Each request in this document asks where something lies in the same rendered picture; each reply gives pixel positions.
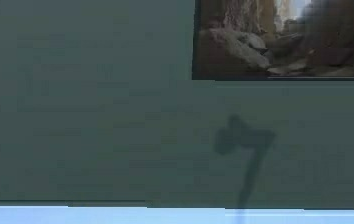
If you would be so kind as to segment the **brown framed landscape picture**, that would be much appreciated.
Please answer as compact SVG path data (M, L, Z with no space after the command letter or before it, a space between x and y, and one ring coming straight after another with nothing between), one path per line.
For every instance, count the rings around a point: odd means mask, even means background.
M354 80L354 0L196 0L194 80Z

